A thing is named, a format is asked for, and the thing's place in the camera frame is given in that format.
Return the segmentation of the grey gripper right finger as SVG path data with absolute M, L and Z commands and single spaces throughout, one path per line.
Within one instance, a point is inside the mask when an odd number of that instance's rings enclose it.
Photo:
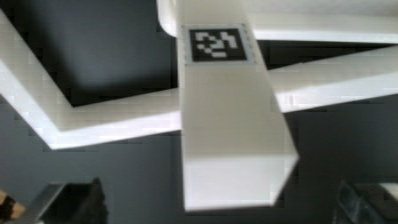
M 341 183 L 334 224 L 398 224 L 398 183 Z

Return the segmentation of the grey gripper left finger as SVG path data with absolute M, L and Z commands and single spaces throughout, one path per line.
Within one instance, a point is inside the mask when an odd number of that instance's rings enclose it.
M 109 224 L 100 179 L 87 183 L 50 184 L 15 224 Z

